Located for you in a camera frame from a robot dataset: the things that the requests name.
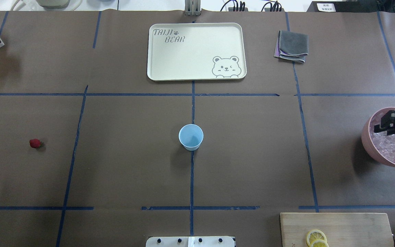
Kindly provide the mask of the pink bowl of ice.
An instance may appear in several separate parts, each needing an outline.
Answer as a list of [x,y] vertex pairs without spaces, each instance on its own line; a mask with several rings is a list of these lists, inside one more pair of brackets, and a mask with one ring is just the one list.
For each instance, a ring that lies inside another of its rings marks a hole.
[[380,164],[395,167],[395,133],[388,136],[386,132],[374,132],[374,127],[380,125],[381,118],[395,107],[381,108],[366,121],[361,141],[368,155]]

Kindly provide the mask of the wooden cutting board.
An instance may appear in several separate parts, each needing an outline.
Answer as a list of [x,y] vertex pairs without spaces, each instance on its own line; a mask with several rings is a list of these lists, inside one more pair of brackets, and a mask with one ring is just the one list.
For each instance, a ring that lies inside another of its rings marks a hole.
[[289,213],[279,215],[284,247],[307,247],[311,230],[322,231],[330,247],[393,247],[385,213]]

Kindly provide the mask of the grey folded cloth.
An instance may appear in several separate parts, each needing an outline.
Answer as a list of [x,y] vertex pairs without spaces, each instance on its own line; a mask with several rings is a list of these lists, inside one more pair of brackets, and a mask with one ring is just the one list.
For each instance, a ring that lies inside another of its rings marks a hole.
[[285,30],[279,31],[273,55],[275,58],[296,63],[305,63],[308,54],[308,35]]

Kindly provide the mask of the red strawberry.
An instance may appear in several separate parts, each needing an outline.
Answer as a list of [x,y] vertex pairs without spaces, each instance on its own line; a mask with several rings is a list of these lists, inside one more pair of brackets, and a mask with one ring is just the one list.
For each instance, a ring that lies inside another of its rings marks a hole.
[[30,139],[29,145],[34,149],[38,149],[42,146],[42,142],[39,139]]

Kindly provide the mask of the cream bear tray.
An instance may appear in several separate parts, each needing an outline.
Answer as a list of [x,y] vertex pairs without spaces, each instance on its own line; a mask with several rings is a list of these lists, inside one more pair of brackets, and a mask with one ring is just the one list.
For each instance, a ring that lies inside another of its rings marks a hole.
[[154,24],[149,29],[147,76],[153,81],[238,80],[246,74],[237,23]]

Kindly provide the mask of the lemon slices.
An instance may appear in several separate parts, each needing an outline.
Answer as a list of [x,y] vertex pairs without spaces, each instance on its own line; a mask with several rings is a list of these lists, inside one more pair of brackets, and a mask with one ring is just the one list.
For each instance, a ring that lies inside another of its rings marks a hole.
[[329,247],[326,235],[319,229],[310,230],[306,234],[308,247]]

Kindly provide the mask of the light blue plastic cup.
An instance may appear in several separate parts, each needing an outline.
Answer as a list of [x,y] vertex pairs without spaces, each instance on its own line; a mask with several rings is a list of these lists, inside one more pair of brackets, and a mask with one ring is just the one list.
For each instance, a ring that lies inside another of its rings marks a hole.
[[188,151],[196,151],[204,139],[204,133],[198,125],[184,125],[178,134],[182,146]]

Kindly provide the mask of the aluminium frame post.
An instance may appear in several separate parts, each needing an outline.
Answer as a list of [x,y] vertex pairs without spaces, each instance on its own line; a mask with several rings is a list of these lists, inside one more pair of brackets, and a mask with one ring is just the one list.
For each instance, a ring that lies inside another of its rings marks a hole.
[[185,0],[185,16],[200,16],[202,13],[201,0]]

